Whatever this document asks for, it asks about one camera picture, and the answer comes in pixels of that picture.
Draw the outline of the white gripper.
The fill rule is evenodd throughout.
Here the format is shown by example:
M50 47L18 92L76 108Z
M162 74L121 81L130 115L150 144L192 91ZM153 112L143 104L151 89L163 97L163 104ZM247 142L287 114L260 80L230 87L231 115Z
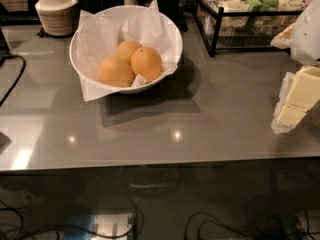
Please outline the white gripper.
M295 129L320 101L320 0L312 0L297 18L290 49L293 60L308 65L283 78L271 123L279 134Z

